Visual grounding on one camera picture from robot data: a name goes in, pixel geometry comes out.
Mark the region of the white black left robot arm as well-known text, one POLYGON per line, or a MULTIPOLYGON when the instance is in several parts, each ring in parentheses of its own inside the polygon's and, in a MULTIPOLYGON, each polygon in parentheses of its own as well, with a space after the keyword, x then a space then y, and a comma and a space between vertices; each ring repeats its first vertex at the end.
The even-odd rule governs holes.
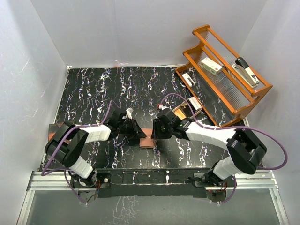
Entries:
POLYGON ((96 171, 82 158, 83 147, 90 142, 108 141, 118 134, 127 139, 147 137, 132 117, 131 110, 118 108, 100 124, 75 125, 64 122, 45 146, 45 153, 74 172, 85 186, 92 187, 97 181, 96 171))

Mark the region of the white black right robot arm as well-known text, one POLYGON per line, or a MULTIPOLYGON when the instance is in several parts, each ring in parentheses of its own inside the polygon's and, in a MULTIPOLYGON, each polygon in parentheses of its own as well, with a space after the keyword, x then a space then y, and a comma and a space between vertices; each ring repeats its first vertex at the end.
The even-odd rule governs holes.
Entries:
POLYGON ((155 140, 175 136, 188 141, 200 141, 227 150, 229 156, 217 161, 200 177, 190 177, 193 183, 220 186, 237 173, 254 174, 267 153, 266 146, 250 129, 209 126, 191 118, 180 119, 164 108, 153 120, 151 137, 155 140))

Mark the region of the pink leather card holder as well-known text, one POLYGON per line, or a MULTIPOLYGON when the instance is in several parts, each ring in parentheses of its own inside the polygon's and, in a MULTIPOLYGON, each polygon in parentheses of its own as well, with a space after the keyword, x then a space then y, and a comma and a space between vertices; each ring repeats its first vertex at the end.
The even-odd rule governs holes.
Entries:
POLYGON ((146 134, 145 138, 140 139, 140 148, 154 148, 155 140, 151 138, 152 128, 142 128, 142 131, 146 134))

